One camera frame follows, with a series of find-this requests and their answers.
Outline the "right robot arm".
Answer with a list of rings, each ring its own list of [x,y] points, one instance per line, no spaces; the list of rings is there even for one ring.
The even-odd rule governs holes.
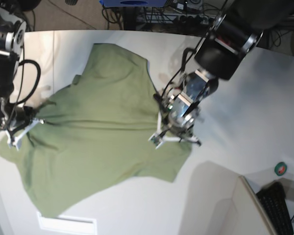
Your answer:
[[[36,91],[41,77],[39,64],[25,59],[27,24],[17,1],[0,0],[0,132],[6,133],[8,146],[16,149],[21,148],[22,138],[29,130],[44,123],[43,119],[36,117],[34,108],[25,105]],[[25,64],[32,64],[37,70],[33,88],[26,97],[17,97],[11,102],[14,78],[18,68]]]

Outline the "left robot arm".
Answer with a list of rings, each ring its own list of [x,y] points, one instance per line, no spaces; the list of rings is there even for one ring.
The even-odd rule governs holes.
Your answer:
[[[178,82],[170,80],[154,94],[159,104],[156,132],[149,141],[201,145],[194,135],[200,102],[213,94],[220,80],[229,80],[259,43],[263,32],[294,12],[294,0],[236,0],[223,7],[195,48],[184,49]]]

